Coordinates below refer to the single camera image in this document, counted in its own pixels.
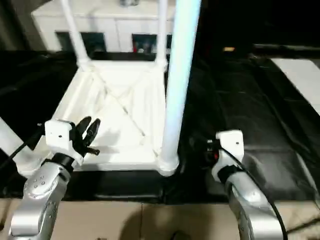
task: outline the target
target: cabinet door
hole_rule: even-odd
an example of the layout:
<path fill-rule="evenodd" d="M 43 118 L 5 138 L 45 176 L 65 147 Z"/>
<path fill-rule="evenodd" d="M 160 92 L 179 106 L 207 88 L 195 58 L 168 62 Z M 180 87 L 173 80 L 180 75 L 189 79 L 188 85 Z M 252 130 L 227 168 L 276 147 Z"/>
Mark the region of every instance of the cabinet door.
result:
<path fill-rule="evenodd" d="M 69 28 L 63 16 L 36 16 L 35 22 L 48 50 L 60 51 L 63 47 L 69 48 L 68 35 L 66 37 L 64 34 L 69 32 Z M 90 48 L 90 46 L 92 48 L 92 45 L 96 42 L 100 45 L 98 49 L 102 51 L 120 52 L 116 22 L 113 18 L 76 17 L 75 23 L 82 33 L 87 48 Z"/>
<path fill-rule="evenodd" d="M 133 52 L 133 34 L 156 35 L 157 20 L 116 20 L 121 52 Z M 173 21 L 166 22 L 166 32 L 172 34 Z"/>

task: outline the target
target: wall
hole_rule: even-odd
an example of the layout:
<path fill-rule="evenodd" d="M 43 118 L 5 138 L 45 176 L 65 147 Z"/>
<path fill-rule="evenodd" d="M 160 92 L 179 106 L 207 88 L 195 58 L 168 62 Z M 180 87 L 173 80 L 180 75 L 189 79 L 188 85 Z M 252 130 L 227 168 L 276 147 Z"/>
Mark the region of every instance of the wall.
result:
<path fill-rule="evenodd" d="M 35 51 L 46 50 L 31 13 L 48 0 L 10 0 L 29 46 Z"/>

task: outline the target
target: black cable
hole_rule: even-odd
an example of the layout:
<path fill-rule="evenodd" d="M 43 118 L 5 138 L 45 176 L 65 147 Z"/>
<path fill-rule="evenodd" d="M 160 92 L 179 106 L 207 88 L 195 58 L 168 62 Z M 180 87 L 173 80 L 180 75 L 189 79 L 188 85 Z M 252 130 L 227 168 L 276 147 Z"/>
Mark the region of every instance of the black cable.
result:
<path fill-rule="evenodd" d="M 248 176 L 252 179 L 252 181 L 255 183 L 255 185 L 257 185 L 257 187 L 260 189 L 260 191 L 265 195 L 265 198 L 267 199 L 267 201 L 269 202 L 269 204 L 271 205 L 276 218 L 278 219 L 280 226 L 281 226 L 281 230 L 282 230 L 282 234 L 283 234 L 283 240 L 288 240 L 288 234 L 286 231 L 286 227 L 284 224 L 284 221 L 282 220 L 282 217 L 274 203 L 274 201 L 266 194 L 266 192 L 263 190 L 263 188 L 260 186 L 260 184 L 257 182 L 257 180 L 255 179 L 255 177 L 246 169 L 246 167 L 234 156 L 232 155 L 228 150 L 224 149 L 221 146 L 221 149 L 229 155 L 230 158 L 232 158 L 241 168 L 242 170 L 248 174 Z"/>
<path fill-rule="evenodd" d="M 23 144 L 21 144 L 2 164 L 0 165 L 0 171 L 5 168 L 13 159 L 14 157 L 22 150 L 24 147 L 26 147 L 28 144 L 32 143 L 35 139 L 40 137 L 45 131 L 45 125 L 39 124 L 39 129 L 30 137 L 27 141 L 25 141 Z"/>

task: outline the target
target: white pole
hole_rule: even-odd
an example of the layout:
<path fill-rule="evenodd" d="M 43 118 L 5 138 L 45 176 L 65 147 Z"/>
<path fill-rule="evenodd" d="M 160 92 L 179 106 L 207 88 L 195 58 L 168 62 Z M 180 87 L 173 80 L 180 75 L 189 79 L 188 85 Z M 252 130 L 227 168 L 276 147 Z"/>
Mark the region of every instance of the white pole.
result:
<path fill-rule="evenodd" d="M 70 8 L 69 0 L 60 0 L 60 2 L 66 22 L 69 26 L 69 34 L 77 58 L 77 65 L 79 68 L 82 68 L 84 71 L 86 71 L 88 69 L 88 63 L 90 59 L 87 55 L 86 47 L 81 34 L 77 29 L 73 13 Z"/>
<path fill-rule="evenodd" d="M 0 117 L 0 148 L 10 156 L 23 143 L 20 137 Z M 25 146 L 13 160 L 18 167 L 34 163 L 38 159 L 35 156 L 34 152 L 28 146 Z"/>
<path fill-rule="evenodd" d="M 167 69 L 167 11 L 168 0 L 158 1 L 158 34 L 156 37 L 155 61 Z"/>
<path fill-rule="evenodd" d="M 179 165 L 178 144 L 185 109 L 201 0 L 176 0 L 166 96 L 165 124 L 158 167 L 171 175 Z"/>

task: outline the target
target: white panel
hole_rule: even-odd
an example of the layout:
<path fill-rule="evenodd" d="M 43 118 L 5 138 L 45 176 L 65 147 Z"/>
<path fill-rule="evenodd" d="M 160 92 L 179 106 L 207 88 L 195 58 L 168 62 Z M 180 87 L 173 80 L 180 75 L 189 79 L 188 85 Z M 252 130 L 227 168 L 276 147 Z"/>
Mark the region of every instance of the white panel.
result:
<path fill-rule="evenodd" d="M 310 60 L 274 58 L 272 61 L 320 115 L 320 69 Z"/>
<path fill-rule="evenodd" d="M 132 34 L 157 34 L 157 20 L 116 20 L 121 52 L 132 52 Z M 173 31 L 173 21 L 166 22 L 167 34 Z"/>
<path fill-rule="evenodd" d="M 60 51 L 61 45 L 56 32 L 68 31 L 68 25 L 63 16 L 35 16 L 39 32 L 46 48 L 50 51 Z M 76 17 L 75 23 L 80 32 L 104 33 L 108 52 L 120 52 L 116 22 L 112 18 Z"/>

